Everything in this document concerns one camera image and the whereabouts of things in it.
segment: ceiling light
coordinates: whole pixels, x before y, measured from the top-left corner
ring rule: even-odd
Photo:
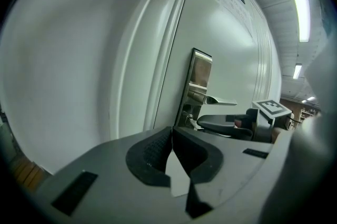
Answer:
[[[294,79],[298,79],[301,69],[302,69],[302,64],[296,64],[295,65],[295,72],[294,72],[294,76],[293,76]]]
[[[310,7],[309,0],[295,0],[299,18],[300,42],[309,41],[310,37]]]

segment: door handle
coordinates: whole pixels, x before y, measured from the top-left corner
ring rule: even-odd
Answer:
[[[193,90],[189,90],[187,95],[193,99],[194,101],[198,102],[199,104],[208,104],[208,105],[237,105],[236,100],[228,100],[228,99],[222,99],[218,97],[213,97],[206,95],[201,92],[196,92]]]

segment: shelf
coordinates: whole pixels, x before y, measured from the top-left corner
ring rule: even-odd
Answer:
[[[308,112],[305,112],[305,111],[301,111],[301,113],[303,113],[303,114],[307,114],[307,115],[310,115],[310,116],[313,116],[313,114],[310,114],[310,113],[308,113]]]

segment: ceiling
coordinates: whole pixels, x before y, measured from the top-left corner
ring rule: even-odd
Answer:
[[[266,15],[274,37],[282,70],[282,96],[302,101],[315,96],[304,72],[326,43],[322,26],[319,0],[309,0],[311,12],[311,33],[308,43],[300,43],[298,17],[294,0],[256,0]],[[295,64],[301,63],[299,78],[293,79]],[[318,107],[317,100],[307,104]]]

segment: wooden floor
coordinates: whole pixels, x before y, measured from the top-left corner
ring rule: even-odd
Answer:
[[[31,192],[34,192],[49,176],[46,171],[29,161],[24,155],[16,156],[9,164],[9,168],[16,182]]]

